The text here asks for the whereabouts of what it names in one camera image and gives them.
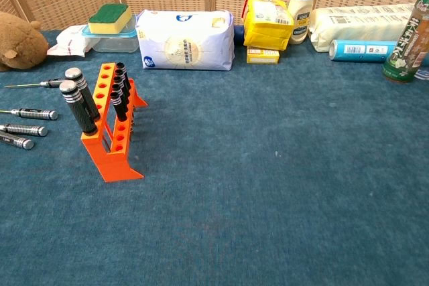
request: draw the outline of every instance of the teddy bear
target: teddy bear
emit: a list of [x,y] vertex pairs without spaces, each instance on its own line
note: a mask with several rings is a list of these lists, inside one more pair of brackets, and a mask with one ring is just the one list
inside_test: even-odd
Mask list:
[[0,72],[31,68],[44,61],[49,45],[39,29],[38,21],[28,23],[0,12]]

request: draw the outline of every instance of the white bottle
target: white bottle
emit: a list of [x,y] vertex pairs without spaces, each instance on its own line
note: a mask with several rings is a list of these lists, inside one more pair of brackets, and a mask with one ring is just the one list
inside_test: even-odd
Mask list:
[[314,0],[290,0],[288,11],[294,18],[294,31],[289,39],[289,44],[301,44],[307,36],[308,20],[313,10]]

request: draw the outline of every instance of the green bottle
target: green bottle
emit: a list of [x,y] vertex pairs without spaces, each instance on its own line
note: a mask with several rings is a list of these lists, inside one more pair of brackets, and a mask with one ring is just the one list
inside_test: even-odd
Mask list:
[[383,74],[396,82],[411,82],[429,51],[429,0],[417,0],[411,17],[383,65]]

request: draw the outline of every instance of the blue carpet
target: blue carpet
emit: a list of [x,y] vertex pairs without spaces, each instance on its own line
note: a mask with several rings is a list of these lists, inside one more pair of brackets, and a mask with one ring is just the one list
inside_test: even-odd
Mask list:
[[0,89],[0,108],[60,113],[0,116],[50,130],[31,151],[0,145],[0,284],[429,285],[429,82],[307,41],[271,66],[238,47],[230,72],[49,57],[0,85],[77,66],[93,88],[112,61],[149,104],[129,154],[144,180],[102,180],[58,89]]

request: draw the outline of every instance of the screwdriver stand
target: screwdriver stand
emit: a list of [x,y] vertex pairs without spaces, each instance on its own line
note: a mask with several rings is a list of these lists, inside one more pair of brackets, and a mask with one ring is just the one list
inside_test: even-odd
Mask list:
[[[105,182],[142,179],[143,174],[131,169],[128,164],[129,141],[131,136],[131,121],[133,109],[146,107],[147,103],[141,99],[135,89],[134,81],[130,78],[129,104],[127,120],[121,122],[116,117],[115,128],[112,130],[107,123],[109,112],[110,93],[112,91],[115,63],[101,64],[99,79],[95,86],[93,98],[100,112],[100,119],[95,122],[97,133],[88,136],[82,133],[81,140],[91,159],[97,166]],[[103,147],[105,130],[111,141],[110,152]]]

